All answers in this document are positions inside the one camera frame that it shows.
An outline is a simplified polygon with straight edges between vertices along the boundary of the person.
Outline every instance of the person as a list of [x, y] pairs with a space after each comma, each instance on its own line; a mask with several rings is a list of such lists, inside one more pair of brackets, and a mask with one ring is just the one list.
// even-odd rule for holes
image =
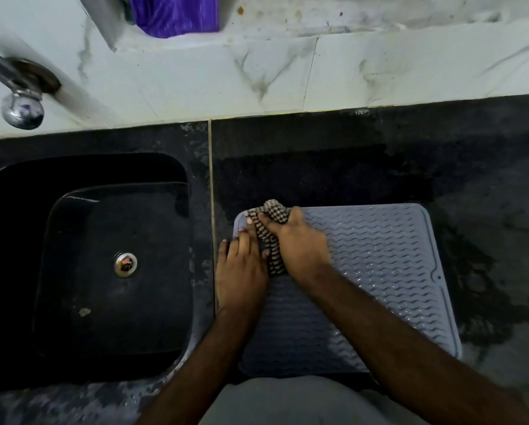
[[529, 425], [528, 407], [512, 393], [339, 274], [330, 264], [325, 235], [303, 220], [299, 207], [284, 225], [264, 214], [259, 220], [278, 237], [290, 276], [345, 335], [388, 396], [363, 395], [312, 376], [252, 379], [223, 388], [256, 325], [268, 285], [268, 251], [259, 252], [254, 223], [247, 219], [247, 228], [228, 248], [225, 240], [219, 246], [212, 327], [137, 424]]

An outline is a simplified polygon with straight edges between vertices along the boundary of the forearm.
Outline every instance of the forearm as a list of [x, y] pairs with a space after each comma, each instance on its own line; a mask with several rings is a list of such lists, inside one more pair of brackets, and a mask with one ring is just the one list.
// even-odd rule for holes
[[137, 425], [197, 424], [236, 363], [253, 321], [249, 314], [220, 310], [209, 332]]
[[299, 285], [341, 330], [374, 377], [432, 424], [529, 424], [505, 390], [449, 356], [329, 266]]

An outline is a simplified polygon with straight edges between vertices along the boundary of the left hand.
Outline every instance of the left hand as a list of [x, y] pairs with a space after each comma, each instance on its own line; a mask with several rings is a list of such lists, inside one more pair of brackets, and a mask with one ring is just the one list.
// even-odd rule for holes
[[229, 245], [219, 245], [215, 285], [219, 312], [228, 310], [250, 317], [261, 312], [268, 287], [266, 259], [269, 251], [259, 252], [259, 242], [253, 221], [247, 218], [247, 228]]

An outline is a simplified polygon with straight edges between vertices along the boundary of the sink basin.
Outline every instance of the sink basin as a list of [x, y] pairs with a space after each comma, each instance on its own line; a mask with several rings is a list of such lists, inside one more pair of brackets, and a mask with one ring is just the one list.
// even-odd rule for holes
[[[188, 202], [186, 171], [164, 154], [2, 169], [0, 390], [169, 368], [191, 325]], [[136, 257], [128, 277], [120, 253]]]

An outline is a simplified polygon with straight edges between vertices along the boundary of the purple cloth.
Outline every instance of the purple cloth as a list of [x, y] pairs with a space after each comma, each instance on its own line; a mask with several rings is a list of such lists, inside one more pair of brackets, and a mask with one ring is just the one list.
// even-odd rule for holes
[[217, 0], [131, 0], [136, 25], [152, 37], [219, 31]]

